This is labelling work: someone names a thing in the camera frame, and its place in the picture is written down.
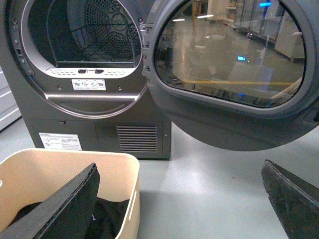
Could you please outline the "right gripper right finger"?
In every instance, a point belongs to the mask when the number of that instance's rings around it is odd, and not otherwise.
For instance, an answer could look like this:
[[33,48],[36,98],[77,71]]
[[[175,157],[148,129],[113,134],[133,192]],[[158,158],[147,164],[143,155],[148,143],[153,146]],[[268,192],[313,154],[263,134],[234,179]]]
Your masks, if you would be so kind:
[[319,237],[319,189],[271,160],[261,175],[269,201],[290,239]]

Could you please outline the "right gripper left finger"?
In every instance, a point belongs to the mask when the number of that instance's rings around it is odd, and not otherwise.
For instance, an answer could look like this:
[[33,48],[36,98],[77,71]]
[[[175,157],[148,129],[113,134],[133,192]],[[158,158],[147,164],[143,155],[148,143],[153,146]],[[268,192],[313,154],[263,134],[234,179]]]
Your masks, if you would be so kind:
[[91,163],[26,216],[9,226],[2,239],[83,239],[100,184]]

